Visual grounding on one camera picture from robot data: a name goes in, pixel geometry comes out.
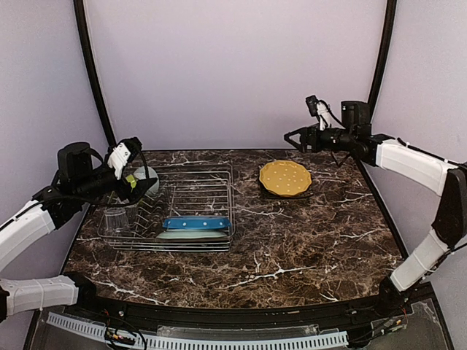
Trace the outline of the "black square floral plate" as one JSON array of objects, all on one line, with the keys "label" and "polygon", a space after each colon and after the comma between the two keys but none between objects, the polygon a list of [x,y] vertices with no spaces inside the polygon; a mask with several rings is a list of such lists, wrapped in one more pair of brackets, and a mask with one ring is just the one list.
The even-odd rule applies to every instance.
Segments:
[{"label": "black square floral plate", "polygon": [[302,199],[307,199],[307,198],[310,198],[314,195],[313,192],[310,192],[310,191],[305,191],[301,194],[298,194],[298,195],[278,195],[274,192],[271,192],[269,190],[267,190],[265,187],[262,187],[260,189],[260,193],[262,195],[263,198],[265,199],[269,199],[269,200],[288,200],[288,201],[291,201],[291,200],[302,200]]}]

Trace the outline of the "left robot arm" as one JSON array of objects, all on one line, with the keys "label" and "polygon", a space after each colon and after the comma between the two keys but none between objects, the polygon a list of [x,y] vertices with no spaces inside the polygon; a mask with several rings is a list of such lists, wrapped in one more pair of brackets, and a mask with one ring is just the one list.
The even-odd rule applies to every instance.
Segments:
[{"label": "left robot arm", "polygon": [[[141,157],[137,137],[124,139],[100,156],[87,142],[74,142],[58,151],[58,170],[51,184],[37,192],[26,205],[1,226],[1,267],[39,239],[64,226],[86,203],[104,207],[99,198],[117,194],[119,207],[138,203],[157,183],[157,178],[130,179],[125,167]],[[51,306],[70,306],[96,294],[96,287],[80,273],[46,279],[1,280],[1,319],[23,311]]]}]

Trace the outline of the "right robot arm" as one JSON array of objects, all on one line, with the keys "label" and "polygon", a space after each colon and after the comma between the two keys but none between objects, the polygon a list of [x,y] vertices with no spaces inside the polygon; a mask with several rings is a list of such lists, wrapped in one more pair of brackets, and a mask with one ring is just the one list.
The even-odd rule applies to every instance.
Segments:
[{"label": "right robot arm", "polygon": [[413,287],[456,250],[466,236],[466,165],[433,155],[400,138],[374,134],[370,106],[343,101],[338,125],[329,105],[316,96],[306,105],[317,123],[286,133],[284,140],[301,152],[347,152],[370,166],[392,171],[428,188],[439,198],[429,233],[379,284],[375,313],[388,316],[408,299]]}]

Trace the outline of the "yellow polka dot plate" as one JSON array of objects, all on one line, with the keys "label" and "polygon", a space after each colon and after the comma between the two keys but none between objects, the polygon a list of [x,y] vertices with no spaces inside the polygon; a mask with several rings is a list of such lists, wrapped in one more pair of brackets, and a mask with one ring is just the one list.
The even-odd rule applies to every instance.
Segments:
[{"label": "yellow polka dot plate", "polygon": [[259,171],[260,183],[278,195],[298,195],[312,185],[312,175],[301,164],[291,160],[275,160]]}]

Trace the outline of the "blue polka dot plate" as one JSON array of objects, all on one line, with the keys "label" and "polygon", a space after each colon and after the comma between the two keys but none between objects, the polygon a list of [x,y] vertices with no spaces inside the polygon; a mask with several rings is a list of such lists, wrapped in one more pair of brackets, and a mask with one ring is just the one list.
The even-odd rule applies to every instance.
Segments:
[{"label": "blue polka dot plate", "polygon": [[231,221],[219,216],[178,216],[168,217],[163,222],[165,230],[225,230]]}]

